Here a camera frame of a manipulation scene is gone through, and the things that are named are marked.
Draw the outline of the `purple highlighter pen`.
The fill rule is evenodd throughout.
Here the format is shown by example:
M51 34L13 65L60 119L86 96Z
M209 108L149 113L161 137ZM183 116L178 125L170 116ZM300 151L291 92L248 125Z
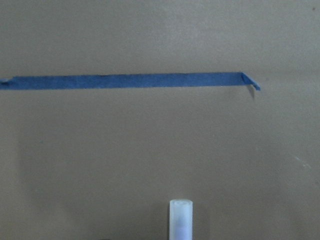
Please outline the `purple highlighter pen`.
M169 202L169 240L193 239L193 202L172 199Z

